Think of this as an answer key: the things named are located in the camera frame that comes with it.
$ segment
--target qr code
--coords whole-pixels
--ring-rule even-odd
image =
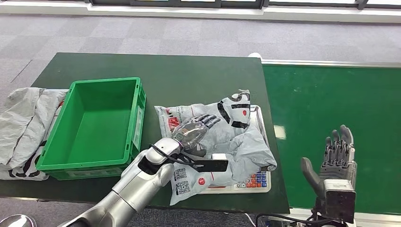
[[[189,183],[188,181],[182,181],[182,182],[178,182],[176,184],[176,188],[175,188],[175,194],[177,195],[181,195],[187,192],[190,192],[191,190],[189,189]]]
[[[175,172],[174,172],[175,180],[183,179],[186,177],[187,177],[187,172],[185,171],[185,168],[175,170]]]

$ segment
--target green plastic bin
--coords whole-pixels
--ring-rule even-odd
[[[140,152],[140,78],[75,81],[36,168],[58,180],[120,176]]]

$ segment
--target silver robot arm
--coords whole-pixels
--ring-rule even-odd
[[[170,138],[159,140],[155,146],[168,155],[178,154],[181,150],[180,143]],[[132,216],[141,212],[173,176],[174,166],[172,163],[163,164],[166,159],[153,148],[140,152],[106,197],[59,227],[127,226]]]
[[[203,114],[182,122],[172,138],[163,138],[138,154],[121,179],[98,204],[59,227],[125,227],[150,203],[173,176],[173,162],[184,159],[199,172],[226,171],[227,160],[205,160],[188,155],[220,119]]]

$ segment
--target black cable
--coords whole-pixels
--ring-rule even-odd
[[[314,221],[308,221],[308,220],[300,220],[300,219],[296,219],[296,218],[291,218],[291,217],[287,217],[284,215],[280,215],[280,214],[258,214],[256,215],[256,227],[259,226],[259,222],[258,219],[261,216],[272,216],[272,217],[277,217],[277,218],[282,218],[282,219],[286,219],[286,220],[290,220],[290,221],[295,221],[295,222],[300,222],[300,223],[304,223],[304,224],[325,224],[325,223],[329,223],[331,221],[333,221],[333,219],[330,218],[326,218],[326,219],[322,219],[322,220],[314,220]]]
[[[176,162],[176,163],[179,163],[179,164],[183,164],[183,165],[189,165],[189,166],[194,166],[194,165],[195,165],[195,163],[182,162],[182,161],[180,161],[180,160],[177,160],[177,159],[175,159],[175,158],[173,158],[173,157],[167,155],[167,154],[164,153],[162,150],[160,150],[158,147],[156,147],[156,145],[154,145],[154,144],[150,144],[150,146],[153,147],[153,149],[154,149],[155,151],[157,151],[159,154],[163,155],[164,157],[166,157],[167,159],[169,159],[169,160],[171,160],[171,161],[173,161],[173,162]]]

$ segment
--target dark green tabletop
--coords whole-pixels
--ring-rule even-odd
[[[300,159],[309,157],[319,171],[325,137],[345,124],[354,135],[358,163],[356,212],[401,213],[401,69],[396,67],[263,65],[273,122],[285,132],[276,135],[290,206],[313,206]]]
[[[262,110],[271,151],[279,166],[271,174],[268,193],[196,195],[174,208],[229,212],[289,213],[279,153],[262,66],[258,59],[164,55],[58,53],[33,87],[69,88],[75,80],[140,77],[147,94],[142,149],[161,138],[155,105],[176,106],[214,103],[239,88],[251,91],[251,103]],[[1,197],[38,198],[50,201],[97,202],[109,193],[117,177],[43,182],[1,181]],[[169,207],[171,185],[151,203]]]

